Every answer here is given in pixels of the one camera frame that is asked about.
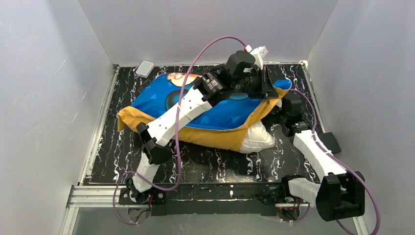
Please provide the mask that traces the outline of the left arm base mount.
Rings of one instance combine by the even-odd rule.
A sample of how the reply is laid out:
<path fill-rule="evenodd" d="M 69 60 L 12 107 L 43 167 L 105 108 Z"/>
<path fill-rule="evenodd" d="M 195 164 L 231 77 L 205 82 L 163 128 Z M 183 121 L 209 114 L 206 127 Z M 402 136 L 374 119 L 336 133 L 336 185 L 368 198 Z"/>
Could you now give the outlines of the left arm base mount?
<path fill-rule="evenodd" d="M 138 192 L 134 185 L 125 184 L 116 199 L 118 199 L 119 205 L 164 205 L 166 192 L 156 188 Z"/>

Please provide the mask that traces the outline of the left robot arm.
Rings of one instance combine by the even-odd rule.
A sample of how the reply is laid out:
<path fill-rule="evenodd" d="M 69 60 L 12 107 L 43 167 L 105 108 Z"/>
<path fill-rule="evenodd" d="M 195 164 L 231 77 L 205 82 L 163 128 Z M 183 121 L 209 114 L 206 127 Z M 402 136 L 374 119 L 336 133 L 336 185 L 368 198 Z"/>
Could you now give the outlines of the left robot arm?
<path fill-rule="evenodd" d="M 264 46 L 246 46 L 204 75 L 155 79 L 119 112 L 119 125 L 135 131 L 141 143 L 140 163 L 126 181 L 134 194 L 154 186 L 160 165 L 172 156 L 172 139 L 242 151 L 250 128 L 284 95 L 268 76 L 263 62 L 267 52 Z"/>

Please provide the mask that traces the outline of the white pillow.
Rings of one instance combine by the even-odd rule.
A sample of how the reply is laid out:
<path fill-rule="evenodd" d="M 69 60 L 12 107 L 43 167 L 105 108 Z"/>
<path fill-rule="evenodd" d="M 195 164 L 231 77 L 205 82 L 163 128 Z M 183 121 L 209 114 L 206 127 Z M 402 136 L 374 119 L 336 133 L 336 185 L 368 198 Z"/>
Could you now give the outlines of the white pillow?
<path fill-rule="evenodd" d="M 250 154 L 260 152 L 275 145 L 274 137 L 266 130 L 262 121 L 257 121 L 247 129 L 238 152 Z"/>

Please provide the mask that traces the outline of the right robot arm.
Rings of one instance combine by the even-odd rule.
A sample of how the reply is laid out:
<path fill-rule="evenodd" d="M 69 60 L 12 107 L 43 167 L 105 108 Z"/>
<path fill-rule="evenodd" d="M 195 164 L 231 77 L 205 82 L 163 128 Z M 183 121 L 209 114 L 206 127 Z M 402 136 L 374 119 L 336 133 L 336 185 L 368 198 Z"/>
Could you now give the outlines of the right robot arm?
<path fill-rule="evenodd" d="M 332 159 L 315 129 L 303 119 L 299 93 L 288 93 L 277 109 L 277 122 L 283 134 L 313 167 L 319 183 L 301 175 L 287 175 L 274 189 L 274 198 L 302 199 L 316 207 L 324 221 L 358 217 L 365 213 L 363 176 L 352 172 Z"/>

